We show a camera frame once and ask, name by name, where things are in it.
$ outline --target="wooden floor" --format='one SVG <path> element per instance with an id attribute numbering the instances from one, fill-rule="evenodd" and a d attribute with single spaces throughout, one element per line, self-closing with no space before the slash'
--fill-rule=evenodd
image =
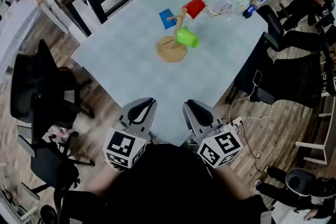
<path id="1" fill-rule="evenodd" d="M 276 1 L 269 3 L 273 8 L 279 10 Z M 300 25 L 304 31 L 310 31 L 305 23 Z M 25 51 L 35 51 L 38 41 L 44 38 L 50 46 L 51 53 L 58 66 L 68 66 L 74 70 L 79 81 L 90 77 L 73 60 L 70 59 L 72 52 L 77 48 L 78 43 L 72 36 L 66 36 L 56 25 L 47 17 L 41 16 L 40 20 L 29 33 L 24 41 L 27 45 Z M 307 52 L 292 48 L 283 52 L 275 53 L 269 50 L 272 58 L 297 58 L 306 55 Z M 28 154 L 17 144 L 16 125 L 22 124 L 11 117 L 9 113 L 10 84 L 0 84 L 0 163 L 6 162 L 7 165 L 0 167 L 0 182 L 5 184 L 16 199 L 26 208 L 32 205 L 38 207 L 44 204 L 53 205 L 53 190 L 48 189 L 40 193 L 40 201 L 32 199 L 24 192 L 20 182 L 24 182 L 30 188 L 37 187 L 43 182 L 30 171 L 30 158 Z M 223 118 L 227 118 L 230 105 L 225 104 L 227 92 L 216 104 L 216 110 Z M 120 107 L 104 91 L 104 89 L 94 81 L 91 89 L 86 90 L 82 96 L 85 103 L 92 106 L 96 113 L 96 118 L 90 120 L 80 114 L 74 124 L 74 129 L 80 133 L 78 138 L 74 138 L 72 143 L 72 153 L 76 159 L 82 161 L 93 159 L 96 162 L 94 168 L 79 166 L 81 184 L 79 190 L 98 172 L 104 164 L 102 152 L 103 141 L 108 127 L 110 127 L 116 118 Z M 253 116 L 256 118 L 268 115 L 271 106 L 264 103 L 250 103 L 248 100 L 238 101 L 231 111 L 231 117 Z M 258 121 L 247 119 L 244 123 L 246 138 L 254 152 L 261 152 L 261 158 L 257 161 L 259 169 L 263 170 L 266 165 L 275 165 L 284 170 L 295 167 L 301 163 L 302 152 L 298 151 L 295 141 L 308 141 L 312 134 L 316 122 L 319 108 L 310 109 L 289 101 L 278 101 L 272 107 L 270 117 Z M 231 163 L 231 167 L 237 174 L 253 189 L 254 182 L 261 176 L 254 167 L 254 158 L 249 148 L 246 146 L 242 131 L 239 131 L 239 137 L 244 144 L 244 149 Z M 336 166 L 336 161 L 324 168 L 330 176 L 335 176 L 332 169 Z M 270 207 L 271 199 L 265 197 L 265 203 Z"/>

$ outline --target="person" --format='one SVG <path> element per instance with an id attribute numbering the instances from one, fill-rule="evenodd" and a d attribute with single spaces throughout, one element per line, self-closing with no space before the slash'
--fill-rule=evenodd
<path id="1" fill-rule="evenodd" d="M 286 12 L 290 16 L 283 24 L 286 31 L 294 28 L 302 18 L 315 12 L 318 16 L 323 17 L 324 10 L 332 10 L 334 6 L 333 0 L 294 0 L 286 8 Z M 286 14 L 283 10 L 277 12 L 279 20 L 284 19 Z"/>
<path id="2" fill-rule="evenodd" d="M 268 211 L 228 165 L 208 168 L 186 147 L 150 144 L 132 168 L 122 170 L 105 164 L 84 191 L 67 192 L 60 223 L 260 223 Z"/>
<path id="3" fill-rule="evenodd" d="M 276 167 L 266 167 L 265 172 L 271 178 L 286 184 L 287 173 Z M 298 177 L 293 177 L 291 184 L 293 186 L 299 186 L 300 179 Z M 311 196 L 299 196 L 298 194 L 292 192 L 288 188 L 277 188 L 271 184 L 267 184 L 258 179 L 255 183 L 256 194 L 264 194 L 271 197 L 284 205 L 294 207 L 296 210 L 306 210 L 310 211 L 305 215 L 304 220 L 309 220 L 311 218 L 326 218 L 333 215 L 335 210 L 335 198 L 330 199 L 316 199 Z"/>

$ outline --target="light blue tablecloth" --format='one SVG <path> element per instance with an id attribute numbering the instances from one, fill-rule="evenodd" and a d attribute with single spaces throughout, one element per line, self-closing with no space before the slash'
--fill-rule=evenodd
<path id="1" fill-rule="evenodd" d="M 214 106 L 236 77 L 264 31 L 266 22 L 253 14 L 213 17 L 205 9 L 184 25 L 200 38 L 181 62 L 166 63 L 156 43 L 171 35 L 159 12 L 175 15 L 191 0 L 134 0 L 109 18 L 72 58 L 85 67 L 120 105 L 143 97 L 157 100 L 151 132 L 162 142 L 181 145 L 190 135 L 182 106 L 196 99 Z M 215 4 L 218 0 L 207 0 Z"/>

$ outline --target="wooden base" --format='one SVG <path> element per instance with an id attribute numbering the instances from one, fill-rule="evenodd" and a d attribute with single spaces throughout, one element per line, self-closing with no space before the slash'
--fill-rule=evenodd
<path id="1" fill-rule="evenodd" d="M 187 47 L 175 43 L 174 37 L 166 36 L 158 42 L 157 54 L 166 62 L 179 62 L 187 54 Z"/>

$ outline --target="power strip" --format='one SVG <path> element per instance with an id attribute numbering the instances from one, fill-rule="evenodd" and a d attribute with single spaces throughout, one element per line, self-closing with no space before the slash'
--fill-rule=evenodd
<path id="1" fill-rule="evenodd" d="M 243 118 L 239 116 L 231 121 L 231 123 L 228 123 L 226 126 L 229 128 L 229 130 L 233 129 L 236 133 L 238 133 L 238 129 L 241 127 L 241 121 L 243 121 Z"/>

